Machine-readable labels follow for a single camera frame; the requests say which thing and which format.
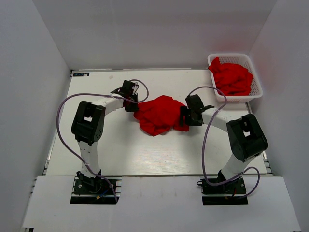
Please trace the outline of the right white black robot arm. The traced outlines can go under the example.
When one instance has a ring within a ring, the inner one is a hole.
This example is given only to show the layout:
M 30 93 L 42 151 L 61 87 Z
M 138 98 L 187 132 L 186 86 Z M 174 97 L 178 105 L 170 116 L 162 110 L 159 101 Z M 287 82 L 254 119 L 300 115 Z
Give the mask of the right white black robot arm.
M 228 134 L 232 154 L 225 166 L 218 172 L 218 183 L 212 184 L 225 193 L 235 188 L 235 179 L 241 177 L 251 167 L 249 163 L 268 148 L 267 139 L 253 114 L 246 114 L 239 119 L 232 119 L 220 108 L 204 106 L 192 109 L 180 107 L 180 125 L 201 126 L 206 124 L 206 131 L 202 143 L 202 171 L 206 182 L 205 148 L 210 126 L 225 131 Z

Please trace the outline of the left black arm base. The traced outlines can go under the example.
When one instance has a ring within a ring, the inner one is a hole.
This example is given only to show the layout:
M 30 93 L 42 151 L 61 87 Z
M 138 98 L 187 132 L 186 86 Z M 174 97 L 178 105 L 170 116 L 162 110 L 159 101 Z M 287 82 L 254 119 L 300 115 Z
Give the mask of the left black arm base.
M 80 171 L 75 177 L 71 205 L 116 205 L 120 198 L 121 178 L 108 180 L 87 177 Z

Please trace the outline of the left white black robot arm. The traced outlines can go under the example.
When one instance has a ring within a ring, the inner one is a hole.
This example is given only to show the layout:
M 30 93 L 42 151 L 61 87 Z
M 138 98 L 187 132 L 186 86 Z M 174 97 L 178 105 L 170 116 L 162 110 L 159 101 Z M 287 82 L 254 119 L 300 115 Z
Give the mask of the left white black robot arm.
M 138 94 L 129 96 L 104 97 L 97 101 L 81 101 L 75 114 L 71 132 L 75 136 L 82 157 L 82 168 L 78 176 L 88 177 L 85 187 L 92 193 L 101 190 L 102 181 L 98 164 L 98 141 L 101 139 L 105 116 L 117 109 L 127 112 L 138 111 Z

